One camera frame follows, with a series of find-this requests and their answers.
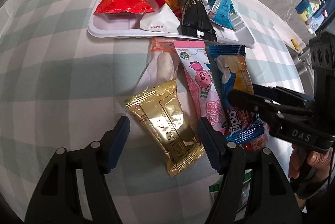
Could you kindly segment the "black foil snack packet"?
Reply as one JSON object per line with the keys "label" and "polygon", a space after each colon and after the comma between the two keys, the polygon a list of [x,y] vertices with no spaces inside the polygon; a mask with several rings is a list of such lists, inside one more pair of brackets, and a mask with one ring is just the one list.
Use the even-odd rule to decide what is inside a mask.
{"label": "black foil snack packet", "polygon": [[212,42],[217,42],[216,33],[201,0],[196,4],[187,5],[182,17],[181,33]]}

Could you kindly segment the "white red snack packet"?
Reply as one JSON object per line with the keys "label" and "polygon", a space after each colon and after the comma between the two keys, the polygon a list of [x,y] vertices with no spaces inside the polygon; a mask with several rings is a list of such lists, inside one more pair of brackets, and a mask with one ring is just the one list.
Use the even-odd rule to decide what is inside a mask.
{"label": "white red snack packet", "polygon": [[172,9],[165,0],[145,0],[153,9],[153,12],[144,13],[140,20],[140,28],[145,31],[178,33],[180,25]]}

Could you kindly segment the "green edged nut packet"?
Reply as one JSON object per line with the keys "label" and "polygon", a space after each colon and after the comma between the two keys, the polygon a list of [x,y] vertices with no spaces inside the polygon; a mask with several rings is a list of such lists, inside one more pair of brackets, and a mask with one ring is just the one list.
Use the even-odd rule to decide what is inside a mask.
{"label": "green edged nut packet", "polygon": [[231,174],[224,174],[215,184],[209,186],[209,192],[213,198],[213,208],[210,214],[231,213],[239,214],[247,206],[250,191],[251,169],[246,169],[244,175],[241,170],[231,169]]}

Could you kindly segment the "red white candy packet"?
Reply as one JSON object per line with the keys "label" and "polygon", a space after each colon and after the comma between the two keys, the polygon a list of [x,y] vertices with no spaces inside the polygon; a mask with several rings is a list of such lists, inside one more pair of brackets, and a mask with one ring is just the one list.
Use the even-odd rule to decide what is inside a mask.
{"label": "red white candy packet", "polygon": [[270,127],[267,125],[267,123],[263,123],[263,130],[262,134],[253,140],[242,144],[242,147],[249,151],[260,151],[262,148],[264,148],[268,141],[269,141],[269,129]]}

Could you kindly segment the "checkered tablecloth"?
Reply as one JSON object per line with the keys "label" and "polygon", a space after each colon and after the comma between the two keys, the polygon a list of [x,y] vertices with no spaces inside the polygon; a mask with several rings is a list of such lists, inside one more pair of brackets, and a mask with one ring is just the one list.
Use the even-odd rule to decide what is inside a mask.
{"label": "checkered tablecloth", "polygon": [[[112,129],[146,68],[149,39],[88,33],[95,1],[31,0],[1,36],[1,194],[20,219],[56,149],[82,149]],[[106,181],[124,223],[204,223],[218,178],[207,157],[169,176],[162,150],[132,121]]]}

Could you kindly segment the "blue Tipo snack packet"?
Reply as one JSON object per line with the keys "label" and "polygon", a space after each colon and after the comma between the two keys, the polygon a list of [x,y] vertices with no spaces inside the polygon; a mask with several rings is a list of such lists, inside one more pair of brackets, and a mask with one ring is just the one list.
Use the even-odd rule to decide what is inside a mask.
{"label": "blue Tipo snack packet", "polygon": [[222,83],[222,106],[228,119],[227,141],[244,145],[264,134],[263,122],[254,119],[250,111],[232,106],[228,102],[228,94],[232,90],[240,90],[253,94],[249,72],[245,60],[245,46],[212,45],[209,48]]}

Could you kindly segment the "gold foil snack packet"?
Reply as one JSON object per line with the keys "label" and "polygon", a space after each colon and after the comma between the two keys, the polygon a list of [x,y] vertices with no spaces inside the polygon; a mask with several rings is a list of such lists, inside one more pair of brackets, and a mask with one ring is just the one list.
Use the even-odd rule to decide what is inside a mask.
{"label": "gold foil snack packet", "polygon": [[171,177],[204,155],[204,147],[178,100],[176,78],[134,95],[125,101],[125,106],[165,153],[166,170]]}

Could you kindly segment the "pink cartoon snack packet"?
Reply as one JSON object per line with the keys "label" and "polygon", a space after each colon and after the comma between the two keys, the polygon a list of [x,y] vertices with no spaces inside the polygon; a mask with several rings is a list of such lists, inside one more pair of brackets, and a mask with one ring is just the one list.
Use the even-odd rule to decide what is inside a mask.
{"label": "pink cartoon snack packet", "polygon": [[183,65],[198,118],[207,118],[214,130],[228,135],[228,122],[212,78],[205,43],[175,40],[173,44]]}

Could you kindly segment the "clear orange sausage packet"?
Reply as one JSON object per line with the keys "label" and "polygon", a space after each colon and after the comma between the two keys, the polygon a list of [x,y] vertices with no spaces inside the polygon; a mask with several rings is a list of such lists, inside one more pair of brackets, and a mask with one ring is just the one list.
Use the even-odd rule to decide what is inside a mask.
{"label": "clear orange sausage packet", "polygon": [[179,57],[173,44],[174,38],[155,37],[149,48],[149,63],[137,83],[137,95],[159,86],[177,76]]}

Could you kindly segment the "white plastic tray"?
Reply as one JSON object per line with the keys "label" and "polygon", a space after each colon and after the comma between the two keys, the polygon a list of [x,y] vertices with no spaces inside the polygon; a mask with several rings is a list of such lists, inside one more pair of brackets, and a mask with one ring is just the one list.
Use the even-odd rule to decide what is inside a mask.
{"label": "white plastic tray", "polygon": [[[93,12],[88,23],[88,32],[97,38],[141,38],[141,37],[171,37],[182,39],[198,39],[182,34],[182,24],[178,17],[173,13],[168,4],[158,8],[157,2],[153,1],[153,8],[157,9],[150,13],[98,13],[95,10],[103,0],[96,0]],[[245,17],[241,16],[237,4],[232,2],[235,13],[230,13],[230,18],[234,29],[222,27],[212,22],[212,27],[216,34],[218,43],[242,44],[253,48],[255,38],[251,34],[249,26],[246,24]]]}

